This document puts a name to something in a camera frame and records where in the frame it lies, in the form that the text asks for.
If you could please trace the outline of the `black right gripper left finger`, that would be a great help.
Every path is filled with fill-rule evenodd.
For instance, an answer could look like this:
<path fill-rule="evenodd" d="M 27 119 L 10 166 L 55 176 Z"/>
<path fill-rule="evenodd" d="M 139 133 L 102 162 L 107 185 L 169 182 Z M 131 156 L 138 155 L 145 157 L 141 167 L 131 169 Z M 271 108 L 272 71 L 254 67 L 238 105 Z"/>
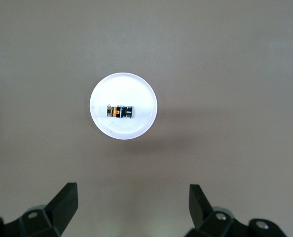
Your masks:
<path fill-rule="evenodd" d="M 60 237 L 77 209 L 77 183 L 67 183 L 47 205 L 30 208 L 9 223 L 0 217 L 0 237 Z"/>

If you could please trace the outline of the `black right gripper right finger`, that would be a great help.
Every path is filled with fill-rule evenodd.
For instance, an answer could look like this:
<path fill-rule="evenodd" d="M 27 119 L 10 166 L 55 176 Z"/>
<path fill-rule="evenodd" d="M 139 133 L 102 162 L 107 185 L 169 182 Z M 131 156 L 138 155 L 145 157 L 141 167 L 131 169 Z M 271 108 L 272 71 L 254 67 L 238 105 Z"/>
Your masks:
<path fill-rule="evenodd" d="M 189 186 L 189 212 L 194 224 L 187 237 L 285 237 L 275 223 L 266 219 L 252 219 L 248 225 L 240 223 L 222 208 L 212 208 L 199 185 Z"/>

